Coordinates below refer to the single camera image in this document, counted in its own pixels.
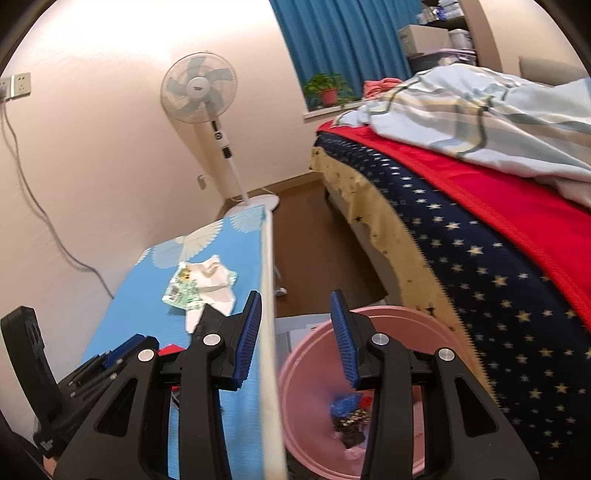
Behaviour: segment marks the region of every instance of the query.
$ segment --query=blue curtain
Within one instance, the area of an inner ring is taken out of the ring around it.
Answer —
[[[364,80],[411,77],[397,31],[416,24],[420,0],[270,0],[304,86],[341,73],[355,96]]]

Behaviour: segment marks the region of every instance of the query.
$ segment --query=window sill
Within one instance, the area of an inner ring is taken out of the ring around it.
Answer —
[[[335,112],[346,112],[347,110],[353,110],[369,102],[369,100],[359,100],[357,102],[346,103],[344,105],[330,106],[328,108],[321,108],[319,110],[312,110],[311,112],[304,113],[304,120],[314,118],[315,116],[328,115],[329,113]]]

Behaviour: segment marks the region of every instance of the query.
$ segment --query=pink towel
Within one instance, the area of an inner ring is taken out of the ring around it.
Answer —
[[[396,87],[401,83],[400,79],[382,79],[382,80],[365,80],[363,83],[363,98],[373,100],[379,97],[382,93]]]

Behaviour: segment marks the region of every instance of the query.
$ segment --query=wall socket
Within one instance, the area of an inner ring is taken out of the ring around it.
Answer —
[[[22,97],[31,93],[31,74],[17,73],[0,78],[0,89],[6,91],[6,100]]]

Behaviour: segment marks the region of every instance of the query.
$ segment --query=navy star-patterned blanket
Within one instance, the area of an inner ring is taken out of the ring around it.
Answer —
[[[328,132],[318,133],[316,146],[387,198],[452,301],[534,460],[542,466],[561,458],[591,426],[591,335],[556,286],[500,233],[402,163]]]

